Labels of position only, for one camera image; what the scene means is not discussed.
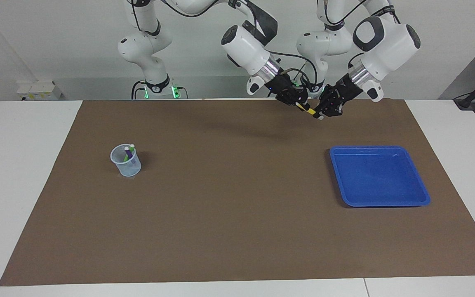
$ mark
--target plastic cup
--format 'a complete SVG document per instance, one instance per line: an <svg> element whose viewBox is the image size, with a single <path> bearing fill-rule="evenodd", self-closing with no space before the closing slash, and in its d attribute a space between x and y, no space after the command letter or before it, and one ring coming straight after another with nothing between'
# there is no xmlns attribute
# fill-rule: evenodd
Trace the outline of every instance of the plastic cup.
<svg viewBox="0 0 475 297"><path fill-rule="evenodd" d="M111 151L111 161L117 165L120 173L125 177L133 177L140 172L140 161L137 155L137 149L133 149L133 157L124 162L126 158L125 147L130 147L130 144L121 144Z"/></svg>

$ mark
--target brown surface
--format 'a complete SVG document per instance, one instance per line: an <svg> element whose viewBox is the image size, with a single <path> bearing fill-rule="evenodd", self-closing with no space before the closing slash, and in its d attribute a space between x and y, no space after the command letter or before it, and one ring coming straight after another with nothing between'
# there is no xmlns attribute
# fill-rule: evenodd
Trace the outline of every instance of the brown surface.
<svg viewBox="0 0 475 297"><path fill-rule="evenodd" d="M126 142L131 179L109 161ZM347 207L334 145L405 147L432 203ZM475 275L475 223L403 101L323 122L276 101L87 101L0 285L442 275Z"/></svg>

